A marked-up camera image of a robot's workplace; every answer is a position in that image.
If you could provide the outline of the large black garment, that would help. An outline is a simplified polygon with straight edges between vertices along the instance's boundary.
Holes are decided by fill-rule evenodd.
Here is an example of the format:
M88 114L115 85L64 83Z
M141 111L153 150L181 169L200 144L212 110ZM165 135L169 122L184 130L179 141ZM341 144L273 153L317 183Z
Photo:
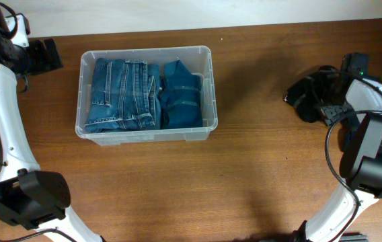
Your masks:
M320 106L344 105L345 97L337 90L340 75L338 69L324 65L308 74L287 89L284 101L294 107L300 119L314 123L322 121Z

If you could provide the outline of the dark blue jeans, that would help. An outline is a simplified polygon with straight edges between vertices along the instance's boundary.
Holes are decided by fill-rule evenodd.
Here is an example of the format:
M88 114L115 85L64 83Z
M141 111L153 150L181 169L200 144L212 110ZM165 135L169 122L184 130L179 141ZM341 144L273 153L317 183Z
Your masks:
M160 91L159 65L145 60L99 58L93 71L85 131L159 129Z

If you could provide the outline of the clear plastic storage container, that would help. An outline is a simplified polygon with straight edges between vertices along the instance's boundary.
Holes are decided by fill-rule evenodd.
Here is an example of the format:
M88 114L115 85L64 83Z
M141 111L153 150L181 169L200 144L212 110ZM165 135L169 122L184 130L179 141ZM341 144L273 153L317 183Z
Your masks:
M203 125L198 128L163 129L129 132L88 133L84 130L91 99L93 70L99 58L121 58L145 60L163 67L165 64L180 60L202 83ZM89 139L100 146L121 145L123 143L145 143L171 140L206 140L218 126L217 101L213 73L212 52L207 46L181 46L171 48L143 48L129 50L90 50L80 58L79 91L75 132L77 136Z

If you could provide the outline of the teal shirt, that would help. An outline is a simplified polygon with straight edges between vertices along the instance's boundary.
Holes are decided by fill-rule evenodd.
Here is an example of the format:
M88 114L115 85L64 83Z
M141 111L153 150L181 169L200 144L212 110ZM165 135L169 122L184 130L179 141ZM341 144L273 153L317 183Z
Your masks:
M180 60L167 63L162 88L159 95L162 129L202 127L202 82L198 75L192 74Z

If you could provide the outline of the small black garment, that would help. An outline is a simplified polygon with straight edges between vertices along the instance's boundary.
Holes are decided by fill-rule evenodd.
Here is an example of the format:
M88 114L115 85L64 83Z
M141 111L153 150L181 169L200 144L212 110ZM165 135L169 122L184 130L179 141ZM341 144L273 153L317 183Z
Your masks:
M350 141L354 138L356 131L360 125L357 116L349 116L340 121L341 128L338 131L338 147L344 152Z

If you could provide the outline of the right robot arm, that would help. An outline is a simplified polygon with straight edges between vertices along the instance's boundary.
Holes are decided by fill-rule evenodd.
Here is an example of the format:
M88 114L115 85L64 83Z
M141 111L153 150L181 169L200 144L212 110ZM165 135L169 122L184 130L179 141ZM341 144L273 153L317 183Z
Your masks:
M323 208L286 240L368 241L346 231L382 200L382 80L369 75L369 56L348 53L340 68L320 66L288 88L284 101L303 121L326 124L326 162L338 181Z

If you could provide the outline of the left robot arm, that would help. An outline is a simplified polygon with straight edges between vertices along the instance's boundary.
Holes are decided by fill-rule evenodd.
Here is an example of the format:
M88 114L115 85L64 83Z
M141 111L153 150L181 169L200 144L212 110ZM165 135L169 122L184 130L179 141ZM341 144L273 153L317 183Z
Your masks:
M0 2L0 220L30 237L101 241L72 209L65 178L42 171L28 144L17 81L63 65L53 39L31 41L29 34L28 19Z

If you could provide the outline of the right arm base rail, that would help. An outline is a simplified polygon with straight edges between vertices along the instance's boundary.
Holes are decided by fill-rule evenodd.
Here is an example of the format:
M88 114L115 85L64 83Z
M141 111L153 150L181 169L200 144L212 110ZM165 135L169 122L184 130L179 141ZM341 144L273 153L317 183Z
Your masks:
M369 242L366 235L360 233L342 235L338 242Z

